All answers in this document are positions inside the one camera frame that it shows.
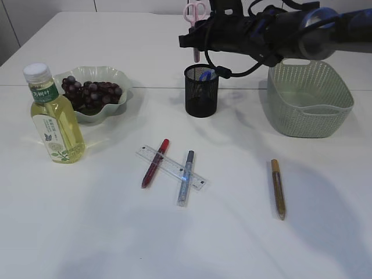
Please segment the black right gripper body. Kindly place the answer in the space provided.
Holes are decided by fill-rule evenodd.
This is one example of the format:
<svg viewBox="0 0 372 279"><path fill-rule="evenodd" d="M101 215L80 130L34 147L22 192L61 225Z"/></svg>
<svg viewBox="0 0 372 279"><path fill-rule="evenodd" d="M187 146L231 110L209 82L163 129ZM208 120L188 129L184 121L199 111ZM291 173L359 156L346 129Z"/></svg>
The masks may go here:
<svg viewBox="0 0 372 279"><path fill-rule="evenodd" d="M244 19L241 1L210 1L211 13L206 20L197 20L189 33L178 37L181 48L199 51L243 52Z"/></svg>

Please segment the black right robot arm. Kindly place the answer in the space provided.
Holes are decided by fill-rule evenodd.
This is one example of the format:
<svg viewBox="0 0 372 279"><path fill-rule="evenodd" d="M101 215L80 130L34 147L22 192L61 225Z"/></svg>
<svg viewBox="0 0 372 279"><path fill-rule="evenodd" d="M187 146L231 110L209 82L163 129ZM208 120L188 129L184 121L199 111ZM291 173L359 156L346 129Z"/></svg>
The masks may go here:
<svg viewBox="0 0 372 279"><path fill-rule="evenodd" d="M209 18L197 20L188 34L179 36L180 47L204 52L210 67L225 79L248 76L283 59L324 60L335 51L371 53L371 9L339 14L319 2L285 4L293 10L270 5L245 16L241 1L211 1ZM215 66L209 51L248 55L257 63L234 73Z"/></svg>

